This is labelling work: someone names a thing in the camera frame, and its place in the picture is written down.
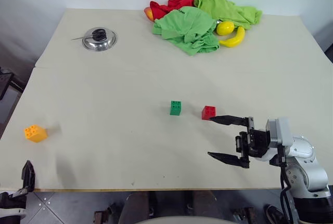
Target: metal lid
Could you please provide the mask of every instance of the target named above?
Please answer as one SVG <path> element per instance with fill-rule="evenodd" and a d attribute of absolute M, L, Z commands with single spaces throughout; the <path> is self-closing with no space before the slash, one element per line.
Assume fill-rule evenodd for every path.
<path fill-rule="evenodd" d="M 91 28 L 82 38 L 85 48 L 92 51 L 104 51 L 110 49 L 117 42 L 116 34 L 107 28 Z"/>

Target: red block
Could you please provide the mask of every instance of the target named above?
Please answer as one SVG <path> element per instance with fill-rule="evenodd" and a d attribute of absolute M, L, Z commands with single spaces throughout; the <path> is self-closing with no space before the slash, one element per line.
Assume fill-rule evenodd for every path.
<path fill-rule="evenodd" d="M 214 106 L 205 106 L 201 112 L 202 120 L 210 120 L 209 118 L 216 116 L 216 110 Z"/>

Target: orange block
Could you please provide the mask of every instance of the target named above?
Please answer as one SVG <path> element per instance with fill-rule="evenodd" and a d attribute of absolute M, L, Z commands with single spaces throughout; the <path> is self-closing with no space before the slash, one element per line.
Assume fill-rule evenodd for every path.
<path fill-rule="evenodd" d="M 25 138 L 33 142 L 40 142 L 47 138 L 46 129 L 34 124 L 24 129 Z"/>

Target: green block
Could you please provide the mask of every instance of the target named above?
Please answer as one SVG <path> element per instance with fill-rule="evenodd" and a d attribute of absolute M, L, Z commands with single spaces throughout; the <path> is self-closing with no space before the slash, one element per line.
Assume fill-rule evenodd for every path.
<path fill-rule="evenodd" d="M 170 115 L 179 116 L 182 110 L 182 102 L 171 101 Z"/>

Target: red cloth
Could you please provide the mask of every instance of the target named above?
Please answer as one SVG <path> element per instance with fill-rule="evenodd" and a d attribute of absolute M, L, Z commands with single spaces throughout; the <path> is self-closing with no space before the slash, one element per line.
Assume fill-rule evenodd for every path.
<path fill-rule="evenodd" d="M 152 16 L 154 20 L 161 19 L 164 15 L 171 12 L 174 9 L 180 9 L 184 6 L 193 5 L 194 0 L 168 0 L 168 5 L 159 5 L 157 2 L 150 2 L 150 8 L 152 11 Z"/>

